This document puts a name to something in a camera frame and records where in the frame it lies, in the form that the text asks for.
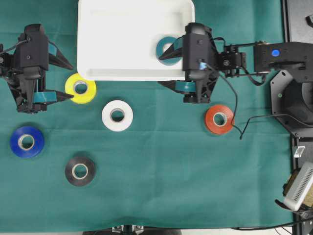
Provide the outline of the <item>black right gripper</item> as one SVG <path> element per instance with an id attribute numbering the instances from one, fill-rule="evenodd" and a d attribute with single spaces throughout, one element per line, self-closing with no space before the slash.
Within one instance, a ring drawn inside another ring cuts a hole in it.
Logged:
<path id="1" fill-rule="evenodd" d="M 183 36 L 176 38 L 174 43 L 159 57 L 160 60 L 166 60 L 182 56 Z M 193 70 L 189 74 L 190 81 L 158 81 L 158 83 L 170 90 L 185 94 L 183 102 L 185 103 L 209 103 L 210 96 L 218 79 L 218 51 L 216 49 L 216 62 L 214 65 L 200 63 L 199 70 Z"/>

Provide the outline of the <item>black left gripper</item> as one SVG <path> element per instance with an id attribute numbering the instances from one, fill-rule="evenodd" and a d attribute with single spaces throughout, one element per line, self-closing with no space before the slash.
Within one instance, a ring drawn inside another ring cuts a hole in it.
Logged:
<path id="1" fill-rule="evenodd" d="M 25 42 L 26 40 L 20 41 L 18 39 L 18 42 L 8 49 L 4 49 L 3 44 L 0 45 L 0 76 L 8 84 L 17 105 L 17 111 L 33 114 L 46 110 L 45 105 L 36 103 L 55 103 L 74 98 L 74 95 L 58 91 L 43 92 L 45 73 L 41 79 L 33 81 L 25 79 L 19 59 L 19 46 Z M 50 41 L 48 42 L 48 58 L 49 64 L 51 65 L 73 70 L 73 65 L 61 53 L 57 46 Z"/>

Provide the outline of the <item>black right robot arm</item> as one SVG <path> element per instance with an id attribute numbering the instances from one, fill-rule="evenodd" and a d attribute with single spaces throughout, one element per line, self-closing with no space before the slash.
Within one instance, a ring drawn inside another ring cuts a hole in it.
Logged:
<path id="1" fill-rule="evenodd" d="M 246 54 L 240 44 L 224 45 L 218 51 L 211 28 L 189 23 L 185 34 L 165 40 L 169 47 L 157 48 L 160 61 L 179 59 L 185 73 L 183 81 L 163 81 L 162 85 L 183 94 L 185 103 L 209 103 L 219 77 L 246 76 L 262 86 L 267 75 L 277 71 L 271 81 L 271 116 L 297 138 L 313 135 L 313 46 L 303 42 L 251 43 L 254 73 L 246 68 Z"/>

